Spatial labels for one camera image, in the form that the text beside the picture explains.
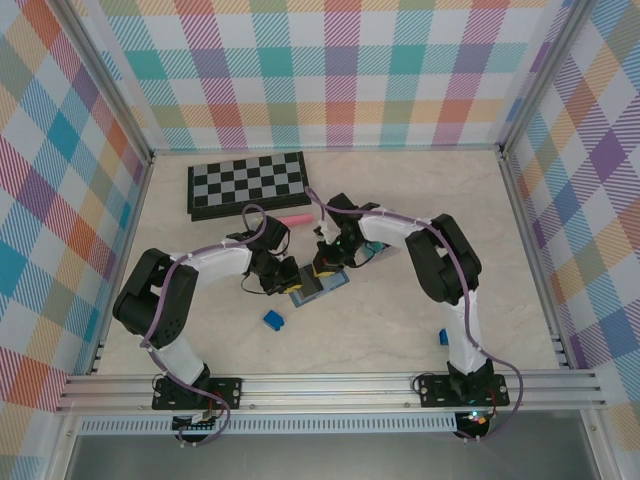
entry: black mounting plate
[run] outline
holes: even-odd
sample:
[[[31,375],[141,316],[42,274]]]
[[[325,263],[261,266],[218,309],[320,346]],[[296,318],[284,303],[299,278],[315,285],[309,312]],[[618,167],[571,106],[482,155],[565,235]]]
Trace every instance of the black mounting plate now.
[[[493,375],[484,391],[478,392],[466,404],[462,403],[456,393],[449,386],[449,375],[421,375],[414,382],[415,388],[420,392],[421,407],[460,407],[468,405],[470,408],[475,407],[493,407],[493,398],[491,392],[495,396],[495,405],[497,407],[506,407],[509,405],[509,392],[506,390],[507,384],[503,375]],[[426,388],[426,394],[422,393],[422,389]]]
[[[185,390],[168,378],[159,378],[155,383],[154,390],[156,394],[151,402],[152,410],[209,410],[210,399],[208,397],[202,397],[200,402],[195,403],[195,395],[185,395]],[[240,408],[240,398],[242,397],[241,378],[211,377],[207,390],[220,396],[229,404],[231,410]],[[214,402],[213,409],[219,410],[220,403]]]

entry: metal rail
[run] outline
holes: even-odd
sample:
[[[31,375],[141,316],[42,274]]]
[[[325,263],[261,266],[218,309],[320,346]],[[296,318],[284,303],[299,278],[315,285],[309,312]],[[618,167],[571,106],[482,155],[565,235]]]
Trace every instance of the metal rail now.
[[[505,375],[512,400],[518,381]],[[240,408],[234,415],[373,412],[464,412],[467,408],[423,409],[411,390],[416,373],[245,375]],[[522,410],[583,410],[605,407],[589,370],[523,372]],[[58,405],[63,415],[158,415],[151,409],[153,375],[72,376]],[[180,411],[181,414],[196,413]]]

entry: black and white chessboard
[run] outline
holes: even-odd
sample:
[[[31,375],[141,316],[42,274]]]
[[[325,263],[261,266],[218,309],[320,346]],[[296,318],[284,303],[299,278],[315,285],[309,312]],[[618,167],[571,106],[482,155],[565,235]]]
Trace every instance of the black and white chessboard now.
[[[302,152],[189,167],[191,221],[238,215],[245,205],[265,210],[309,205]]]

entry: white vent strip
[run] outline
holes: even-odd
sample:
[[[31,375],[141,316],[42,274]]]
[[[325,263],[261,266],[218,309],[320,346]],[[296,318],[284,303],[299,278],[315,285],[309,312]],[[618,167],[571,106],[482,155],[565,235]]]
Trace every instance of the white vent strip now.
[[[319,434],[453,432],[453,413],[245,415],[231,417],[225,434]],[[190,431],[211,433],[206,428]],[[85,417],[80,435],[173,435],[171,419],[158,417]]]

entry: pink object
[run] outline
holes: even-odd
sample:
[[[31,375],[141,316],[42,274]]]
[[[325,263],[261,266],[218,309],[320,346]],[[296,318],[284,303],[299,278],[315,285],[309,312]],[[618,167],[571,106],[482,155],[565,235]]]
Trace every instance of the pink object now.
[[[291,215],[290,217],[279,217],[278,220],[284,223],[287,227],[291,228],[295,227],[296,225],[313,222],[313,214],[303,213],[301,215]]]

